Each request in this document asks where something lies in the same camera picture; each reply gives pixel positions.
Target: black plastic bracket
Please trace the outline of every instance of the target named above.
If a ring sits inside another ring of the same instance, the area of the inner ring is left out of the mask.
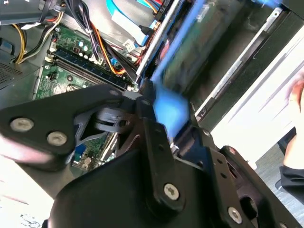
[[[211,177],[218,206],[218,213],[212,216],[219,216],[218,222],[222,223],[221,225],[254,228],[242,210],[225,157],[221,153],[206,147],[205,152],[204,169]]]
[[[116,156],[133,149],[141,151],[147,204],[154,215],[167,219],[181,212],[186,200],[166,130],[156,122],[153,106],[144,97],[136,99],[136,114],[137,123]]]
[[[240,202],[244,203],[244,199],[250,199],[255,203],[259,227],[279,228],[282,227],[282,224],[286,227],[300,227],[292,214],[286,210],[236,149],[224,146],[220,153],[225,157],[227,164],[233,168],[230,173],[233,173],[235,191]]]
[[[84,134],[92,117],[105,113],[105,108],[118,109],[126,100],[130,99],[114,87],[96,85],[3,109],[0,111],[1,135],[32,150],[26,154],[1,150],[0,154],[39,169],[60,170],[69,163],[76,145],[103,134],[105,129],[92,126],[91,132]],[[32,128],[25,132],[13,130],[11,123],[18,118],[31,120]],[[120,128],[119,123],[115,127],[119,132],[129,130],[126,126]],[[52,132],[63,133],[67,141],[61,146],[51,145],[47,138]]]

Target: cable tie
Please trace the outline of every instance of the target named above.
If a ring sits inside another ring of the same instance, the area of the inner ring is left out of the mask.
[[[93,32],[93,30],[88,30],[88,29],[86,29],[85,32],[90,34],[90,33]]]

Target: silver screw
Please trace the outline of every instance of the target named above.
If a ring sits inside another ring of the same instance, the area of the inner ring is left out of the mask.
[[[208,132],[207,130],[203,129],[203,132],[205,135],[210,136],[210,132]]]
[[[142,100],[142,103],[144,103],[145,105],[150,105],[149,101],[147,100]]]
[[[110,90],[110,94],[112,94],[114,96],[118,96],[119,95],[119,93],[116,92],[115,90]]]
[[[287,226],[283,222],[280,222],[280,227],[281,228],[287,228]]]
[[[10,123],[10,127],[16,132],[27,132],[32,129],[34,122],[28,118],[17,118]]]
[[[166,184],[165,187],[163,188],[166,196],[168,196],[171,200],[177,200],[180,196],[179,191],[173,184]]]
[[[238,210],[236,210],[233,207],[228,208],[228,214],[230,215],[230,217],[233,219],[233,221],[235,221],[238,224],[242,223],[242,217],[240,215],[240,213],[238,212]]]
[[[67,142],[67,136],[62,132],[52,132],[47,136],[47,142],[53,146],[62,146]]]

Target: black wire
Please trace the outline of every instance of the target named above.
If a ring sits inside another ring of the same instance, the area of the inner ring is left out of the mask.
[[[52,2],[53,2],[53,0],[46,0],[46,3],[44,3],[43,9],[42,9],[40,18],[38,20],[38,23],[42,23],[45,20],[45,18],[48,15],[48,11],[49,11],[49,8],[51,7]]]
[[[92,44],[92,50],[95,55],[95,58],[99,58],[98,53],[98,35],[92,31],[90,16],[89,16],[89,8],[88,6],[82,2],[81,0],[65,0],[68,9],[71,11],[74,19],[80,25],[80,27],[89,35]],[[105,46],[105,51],[108,55],[111,55],[115,58],[120,65],[126,70],[129,77],[134,81],[136,79],[136,73],[134,69],[134,65],[130,63],[129,60],[124,58],[118,52],[116,52],[109,44],[105,42],[105,40],[101,37],[102,43]]]
[[[33,54],[34,52],[36,52],[36,51],[39,49],[39,47],[42,45],[44,35],[46,34],[46,32],[47,32],[52,26],[53,26],[53,25],[50,25],[50,26],[46,27],[46,28],[42,31],[41,37],[40,37],[40,39],[39,39],[37,45],[36,45],[32,50],[30,50],[28,53],[26,53],[26,54],[23,56],[23,58],[26,58],[26,57],[30,56],[31,54]]]
[[[24,38],[24,49],[25,49],[28,44],[28,34],[27,34],[27,31],[24,29],[21,29],[21,31],[22,31],[23,38]]]

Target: motherboard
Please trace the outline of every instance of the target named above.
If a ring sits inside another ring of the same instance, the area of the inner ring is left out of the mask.
[[[58,26],[40,70],[34,99],[104,83],[109,83],[122,91],[137,89],[137,85],[130,79],[114,75],[103,60],[97,61],[94,58],[90,41],[86,36],[64,26]],[[112,136],[113,134],[105,133],[101,138],[89,140],[76,147],[73,166],[89,171],[113,159],[114,154],[108,156],[106,161],[101,160]]]

